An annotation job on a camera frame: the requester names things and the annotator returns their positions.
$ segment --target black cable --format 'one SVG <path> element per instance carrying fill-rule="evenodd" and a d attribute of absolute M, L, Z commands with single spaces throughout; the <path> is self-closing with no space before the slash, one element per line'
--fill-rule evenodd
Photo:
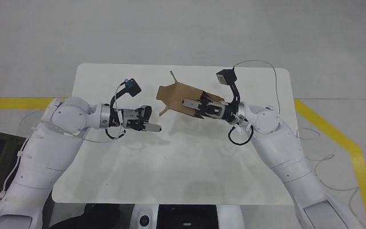
<path fill-rule="evenodd" d="M 110 139 L 119 139 L 119 138 L 123 137 L 123 136 L 125 135 L 125 133 L 126 133 L 126 131 L 124 130 L 124 132 L 123 132 L 123 133 L 121 133 L 121 135 L 119 135 L 118 137 L 113 137 L 112 135 L 110 135 L 110 134 L 108 133 L 108 129 L 105 129 L 105 134 L 106 134 Z"/>
<path fill-rule="evenodd" d="M 126 88 L 123 88 L 122 90 L 120 90 L 119 92 L 117 92 L 111 99 L 110 99 L 110 115 L 112 115 L 113 112 L 113 105 L 115 103 L 116 100 L 118 100 L 118 98 L 120 98 L 121 96 L 123 96 L 124 94 L 126 94 L 128 92 L 128 90 Z M 109 134 L 108 129 L 105 129 L 105 134 L 112 140 L 114 139 L 120 139 L 121 137 L 123 137 L 126 133 L 126 130 L 123 131 L 123 133 L 121 133 L 118 137 L 113 137 L 112 135 Z"/>
<path fill-rule="evenodd" d="M 254 134 L 254 129 L 253 129 L 253 126 L 252 126 L 252 125 L 250 126 L 250 129 L 251 129 L 251 131 L 250 131 L 249 138 L 247 139 L 247 141 L 245 141 L 245 142 L 243 142 L 243 143 L 236 143 L 235 141 L 233 141 L 233 140 L 231 139 L 231 133 L 233 132 L 233 130 L 235 130 L 235 127 L 232 127 L 232 128 L 231 128 L 231 130 L 229 131 L 229 133 L 228 133 L 228 138 L 229 138 L 229 140 L 230 140 L 234 145 L 245 145 L 245 144 L 247 144 L 248 142 L 250 142 L 250 140 L 252 139 L 253 134 Z"/>

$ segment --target box flap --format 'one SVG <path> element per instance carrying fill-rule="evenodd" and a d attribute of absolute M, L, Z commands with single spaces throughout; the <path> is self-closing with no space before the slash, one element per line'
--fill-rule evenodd
<path fill-rule="evenodd" d="M 173 76 L 175 83 L 168 86 L 160 86 L 156 95 L 156 99 L 161 100 L 166 105 L 165 109 L 159 113 L 159 116 L 162 116 L 171 109 L 186 115 L 202 118 L 201 116 L 196 116 L 196 111 L 194 109 L 183 106 L 183 99 L 188 98 L 190 100 L 198 101 L 204 96 L 213 101 L 224 100 L 219 96 L 204 92 L 201 89 L 182 84 L 176 80 L 172 71 L 170 71 L 170 73 Z"/>

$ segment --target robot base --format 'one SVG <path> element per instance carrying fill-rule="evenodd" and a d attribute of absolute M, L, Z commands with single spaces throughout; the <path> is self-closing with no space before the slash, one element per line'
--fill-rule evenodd
<path fill-rule="evenodd" d="M 244 229 L 239 205 L 136 204 L 130 229 Z"/>

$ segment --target button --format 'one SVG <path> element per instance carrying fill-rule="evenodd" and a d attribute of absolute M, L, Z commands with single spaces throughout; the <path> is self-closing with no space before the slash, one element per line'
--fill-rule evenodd
<path fill-rule="evenodd" d="M 150 223 L 150 219 L 147 215 L 143 215 L 140 218 L 140 225 L 141 227 L 146 227 L 147 225 L 149 225 Z"/>

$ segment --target black panel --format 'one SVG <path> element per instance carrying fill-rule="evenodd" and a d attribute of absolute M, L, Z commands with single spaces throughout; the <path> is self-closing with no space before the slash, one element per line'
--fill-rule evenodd
<path fill-rule="evenodd" d="M 216 205 L 159 205 L 157 229 L 218 229 Z"/>

